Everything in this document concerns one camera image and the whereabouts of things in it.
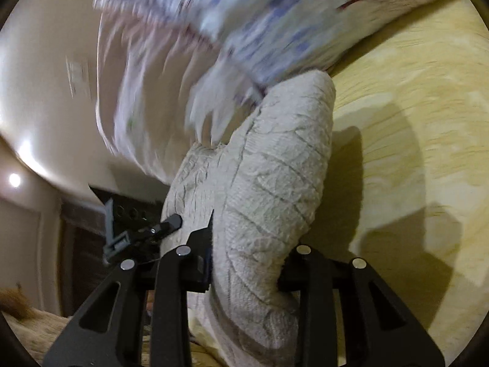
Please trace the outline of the beige cable knit sweater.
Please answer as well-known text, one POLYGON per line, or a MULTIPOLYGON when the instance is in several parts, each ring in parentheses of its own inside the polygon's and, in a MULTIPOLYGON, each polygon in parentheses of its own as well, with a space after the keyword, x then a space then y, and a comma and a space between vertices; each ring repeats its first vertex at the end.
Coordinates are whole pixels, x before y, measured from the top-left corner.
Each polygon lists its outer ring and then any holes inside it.
POLYGON ((192 145, 163 205, 182 217, 163 252, 212 228, 211 288, 190 294, 198 339, 229 366, 290 366, 298 304, 278 291, 283 262, 309 231, 332 153, 331 77, 275 85, 225 145, 192 145))

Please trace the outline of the fuzzy beige sleeve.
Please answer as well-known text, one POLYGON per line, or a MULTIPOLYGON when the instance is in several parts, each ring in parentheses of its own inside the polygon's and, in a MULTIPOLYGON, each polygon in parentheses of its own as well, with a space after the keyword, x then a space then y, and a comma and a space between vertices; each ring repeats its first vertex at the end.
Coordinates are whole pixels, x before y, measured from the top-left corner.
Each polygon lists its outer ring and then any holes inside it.
POLYGON ((34 308, 20 287, 1 289, 1 314, 17 339, 39 364, 71 320, 71 317, 34 308))

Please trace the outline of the yellow patterned bed sheet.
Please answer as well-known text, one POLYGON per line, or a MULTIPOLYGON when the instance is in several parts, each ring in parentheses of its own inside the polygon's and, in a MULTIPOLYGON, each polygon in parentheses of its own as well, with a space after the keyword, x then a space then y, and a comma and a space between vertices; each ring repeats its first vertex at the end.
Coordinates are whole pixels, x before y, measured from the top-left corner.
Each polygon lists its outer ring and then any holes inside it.
POLYGON ((268 150, 254 114, 230 142, 193 146, 163 211, 183 217, 169 250, 212 222, 215 284, 188 297, 191 364, 290 366, 295 300, 276 289, 298 242, 328 258, 363 258, 403 300, 437 346, 434 364, 456 361, 488 308, 488 32, 470 0, 419 8, 362 42, 328 82, 301 135, 326 133, 310 174, 323 193, 309 229, 292 208, 255 216, 251 199, 272 176, 296 188, 296 160, 268 150))

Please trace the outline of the floral lavender pillow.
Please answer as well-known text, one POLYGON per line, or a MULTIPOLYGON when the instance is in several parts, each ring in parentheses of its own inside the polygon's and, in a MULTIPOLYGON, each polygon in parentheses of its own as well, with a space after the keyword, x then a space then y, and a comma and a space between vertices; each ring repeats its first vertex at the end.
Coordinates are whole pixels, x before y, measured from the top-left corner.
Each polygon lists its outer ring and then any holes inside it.
POLYGON ((94 0, 99 133, 170 183, 191 144, 226 142, 270 87, 433 1, 94 0))

